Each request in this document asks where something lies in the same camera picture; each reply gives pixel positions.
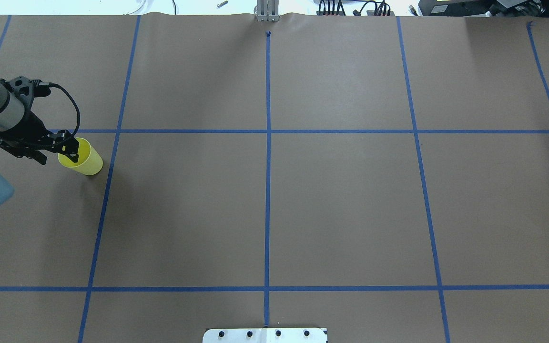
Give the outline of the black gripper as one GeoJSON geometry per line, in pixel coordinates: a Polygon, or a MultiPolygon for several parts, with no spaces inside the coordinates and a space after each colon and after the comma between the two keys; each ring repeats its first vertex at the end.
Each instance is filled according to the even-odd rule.
{"type": "Polygon", "coordinates": [[[29,80],[19,76],[13,80],[0,79],[0,84],[9,92],[10,100],[21,104],[20,121],[8,130],[0,129],[0,148],[16,158],[45,159],[43,150],[58,153],[72,163],[79,162],[79,142],[68,130],[54,133],[33,113],[35,98],[46,97],[52,89],[65,89],[52,82],[29,80]]]}

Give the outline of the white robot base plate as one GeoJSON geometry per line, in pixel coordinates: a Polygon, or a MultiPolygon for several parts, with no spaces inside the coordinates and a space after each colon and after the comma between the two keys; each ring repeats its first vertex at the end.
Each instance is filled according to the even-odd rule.
{"type": "Polygon", "coordinates": [[[327,329],[221,328],[203,334],[203,343],[328,343],[327,329]]]}

